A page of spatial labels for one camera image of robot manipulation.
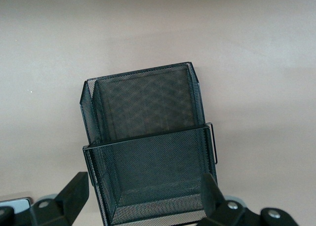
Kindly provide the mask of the black mesh two-tier organizer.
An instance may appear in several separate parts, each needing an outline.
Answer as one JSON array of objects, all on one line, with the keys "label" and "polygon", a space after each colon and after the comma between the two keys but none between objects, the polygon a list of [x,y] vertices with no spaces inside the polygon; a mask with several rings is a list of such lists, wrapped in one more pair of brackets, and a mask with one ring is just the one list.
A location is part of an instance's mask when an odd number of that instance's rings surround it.
[{"label": "black mesh two-tier organizer", "polygon": [[83,154],[104,226],[181,226],[204,216],[212,136],[191,62],[90,78]]}]

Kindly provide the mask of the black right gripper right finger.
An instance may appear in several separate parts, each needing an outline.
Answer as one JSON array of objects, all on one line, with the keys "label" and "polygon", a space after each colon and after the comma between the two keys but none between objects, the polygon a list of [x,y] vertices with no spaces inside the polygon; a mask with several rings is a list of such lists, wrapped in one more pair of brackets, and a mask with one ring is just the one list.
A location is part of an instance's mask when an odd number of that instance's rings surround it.
[{"label": "black right gripper right finger", "polygon": [[255,214],[236,200],[226,200],[211,174],[201,177],[201,202],[206,217],[197,226],[298,226],[284,210],[264,208]]}]

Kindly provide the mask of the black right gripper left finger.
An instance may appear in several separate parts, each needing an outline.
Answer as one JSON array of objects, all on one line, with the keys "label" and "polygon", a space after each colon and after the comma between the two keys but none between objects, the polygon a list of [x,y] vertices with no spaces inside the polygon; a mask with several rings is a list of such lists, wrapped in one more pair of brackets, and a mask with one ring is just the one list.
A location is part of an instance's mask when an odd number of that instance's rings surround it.
[{"label": "black right gripper left finger", "polygon": [[0,206],[0,226],[72,226],[88,200],[88,173],[78,172],[54,198],[43,198],[15,213]]}]

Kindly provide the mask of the silver closed laptop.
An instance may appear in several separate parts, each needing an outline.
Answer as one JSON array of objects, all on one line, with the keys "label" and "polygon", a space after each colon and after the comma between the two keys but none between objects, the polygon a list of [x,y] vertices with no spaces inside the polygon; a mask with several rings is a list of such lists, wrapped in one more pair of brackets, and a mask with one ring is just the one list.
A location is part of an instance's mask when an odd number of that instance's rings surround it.
[{"label": "silver closed laptop", "polygon": [[30,208],[33,200],[30,197],[16,198],[0,201],[0,207],[8,206],[14,209],[14,213],[18,214]]}]

